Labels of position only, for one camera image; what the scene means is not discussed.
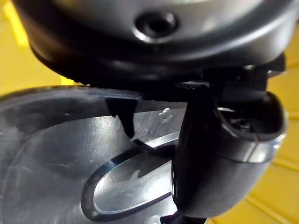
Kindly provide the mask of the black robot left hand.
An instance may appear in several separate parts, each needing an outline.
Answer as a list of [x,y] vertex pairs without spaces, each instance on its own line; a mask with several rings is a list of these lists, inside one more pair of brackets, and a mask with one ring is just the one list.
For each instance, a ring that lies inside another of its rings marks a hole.
[[172,195],[191,218],[237,205],[285,138],[267,91],[295,30],[296,0],[15,0],[35,56],[76,82],[186,102]]

